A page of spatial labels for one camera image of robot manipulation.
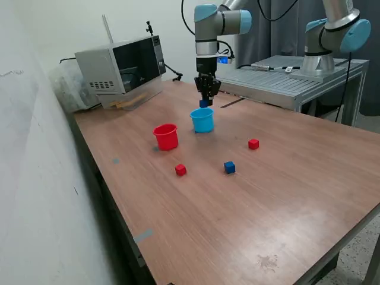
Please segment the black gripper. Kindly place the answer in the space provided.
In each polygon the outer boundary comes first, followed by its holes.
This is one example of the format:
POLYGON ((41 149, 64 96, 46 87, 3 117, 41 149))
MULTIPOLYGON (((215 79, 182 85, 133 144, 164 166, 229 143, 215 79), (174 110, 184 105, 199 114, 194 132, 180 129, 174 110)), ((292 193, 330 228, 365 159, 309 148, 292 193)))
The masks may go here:
POLYGON ((218 95, 221 82, 216 79, 217 58, 196 58, 196 68, 198 76, 194 78, 198 92, 203 101, 207 101, 208 106, 213 105, 214 96, 218 95))

